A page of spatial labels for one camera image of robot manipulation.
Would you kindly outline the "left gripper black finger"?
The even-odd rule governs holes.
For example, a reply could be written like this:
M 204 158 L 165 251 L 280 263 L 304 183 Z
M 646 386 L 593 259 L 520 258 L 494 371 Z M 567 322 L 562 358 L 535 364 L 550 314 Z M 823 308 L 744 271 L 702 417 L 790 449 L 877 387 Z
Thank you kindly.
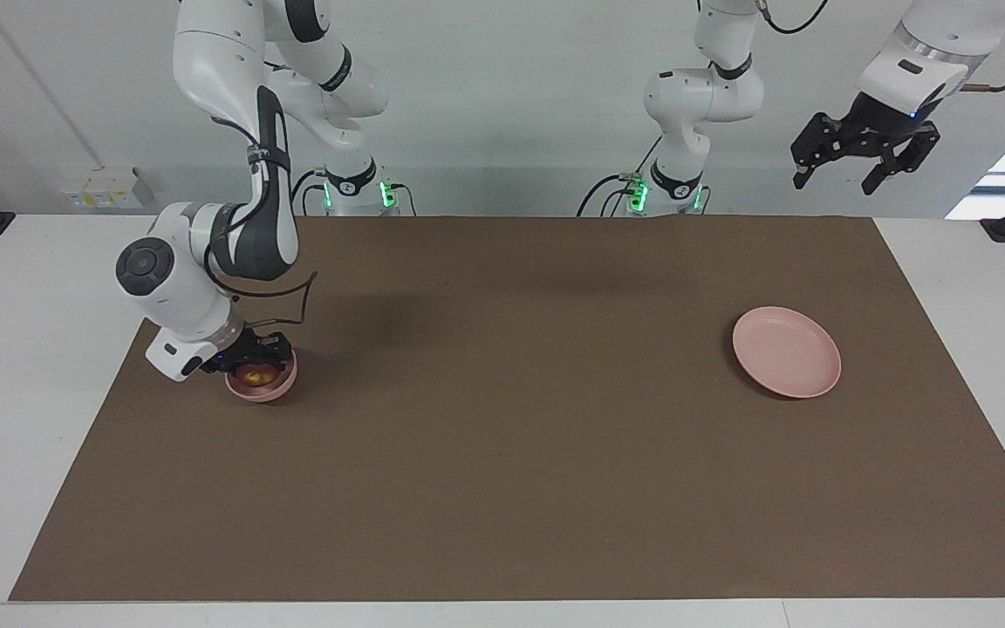
M 804 189 L 817 168 L 846 156 L 840 136 L 842 130 L 841 119 L 817 113 L 790 143 L 790 155 L 795 166 L 792 179 L 795 189 Z
M 886 179 L 896 174 L 913 174 L 939 140 L 939 131 L 916 131 L 909 139 L 900 138 L 900 142 L 890 138 L 868 140 L 869 146 L 876 147 L 873 156 L 878 158 L 878 163 L 863 179 L 863 194 L 873 195 Z

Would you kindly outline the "pink bowl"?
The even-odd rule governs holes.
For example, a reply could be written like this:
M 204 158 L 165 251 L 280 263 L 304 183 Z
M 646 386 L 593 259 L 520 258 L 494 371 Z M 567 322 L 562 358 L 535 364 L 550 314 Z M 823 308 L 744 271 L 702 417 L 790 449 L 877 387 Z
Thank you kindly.
M 269 390 L 247 390 L 240 388 L 238 383 L 232 377 L 228 377 L 226 374 L 226 386 L 227 388 L 235 394 L 239 399 L 248 401 L 251 403 L 269 403 L 282 398 L 286 393 L 289 393 L 291 388 L 295 385 L 298 377 L 298 365 L 297 365 L 297 353 L 296 362 L 294 369 L 287 374 L 287 377 L 282 377 L 278 380 L 277 385 Z

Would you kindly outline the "pink plate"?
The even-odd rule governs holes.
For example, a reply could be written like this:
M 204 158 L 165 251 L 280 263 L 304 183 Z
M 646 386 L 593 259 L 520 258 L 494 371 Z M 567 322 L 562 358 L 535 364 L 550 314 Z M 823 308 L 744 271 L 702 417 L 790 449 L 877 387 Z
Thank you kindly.
M 731 345 L 738 365 L 759 386 L 789 399 L 824 396 L 838 384 L 843 361 L 826 329 L 801 311 L 757 307 L 737 319 Z

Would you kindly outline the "brown table mat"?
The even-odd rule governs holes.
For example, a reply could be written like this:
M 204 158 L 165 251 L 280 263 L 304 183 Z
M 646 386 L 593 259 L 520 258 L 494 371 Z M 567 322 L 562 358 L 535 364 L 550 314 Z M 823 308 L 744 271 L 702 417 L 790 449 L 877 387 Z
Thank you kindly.
M 311 218 L 279 401 L 143 323 L 15 601 L 1005 597 L 1005 450 L 872 220 Z M 813 318 L 814 399 L 739 317 Z

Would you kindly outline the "white wall socket box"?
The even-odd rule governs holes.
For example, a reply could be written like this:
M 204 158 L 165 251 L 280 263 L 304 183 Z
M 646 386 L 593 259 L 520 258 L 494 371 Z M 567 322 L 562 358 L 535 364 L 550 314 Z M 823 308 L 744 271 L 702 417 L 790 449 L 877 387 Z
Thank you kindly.
M 136 167 L 68 168 L 61 172 L 58 194 L 81 211 L 157 211 L 153 190 Z

